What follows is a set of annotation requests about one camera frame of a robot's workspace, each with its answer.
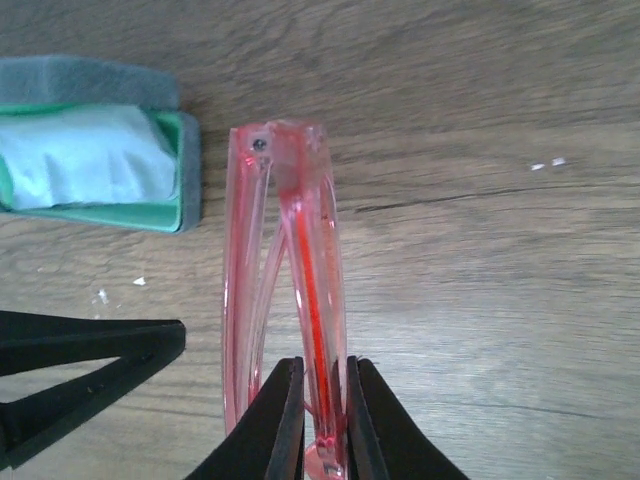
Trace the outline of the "teal glasses case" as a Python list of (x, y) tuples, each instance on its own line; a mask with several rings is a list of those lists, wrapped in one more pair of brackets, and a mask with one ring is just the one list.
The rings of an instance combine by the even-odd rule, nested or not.
[(182, 233), (201, 218), (198, 121), (170, 73), (71, 55), (1, 61), (4, 212)]

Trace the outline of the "light blue cleaning cloth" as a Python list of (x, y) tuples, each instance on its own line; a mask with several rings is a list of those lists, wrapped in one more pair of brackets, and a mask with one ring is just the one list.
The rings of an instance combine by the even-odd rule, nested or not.
[(1, 204), (9, 210), (171, 200), (177, 155), (135, 106), (1, 118)]

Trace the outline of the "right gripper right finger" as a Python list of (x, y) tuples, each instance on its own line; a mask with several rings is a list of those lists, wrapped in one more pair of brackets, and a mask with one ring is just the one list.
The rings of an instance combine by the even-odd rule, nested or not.
[(376, 366), (347, 358), (351, 479), (467, 480), (420, 430)]

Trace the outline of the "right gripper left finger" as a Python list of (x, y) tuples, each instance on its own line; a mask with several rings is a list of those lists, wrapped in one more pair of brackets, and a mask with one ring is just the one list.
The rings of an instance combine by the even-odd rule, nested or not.
[(293, 480), (304, 477), (304, 365), (280, 360), (235, 428), (187, 477)]

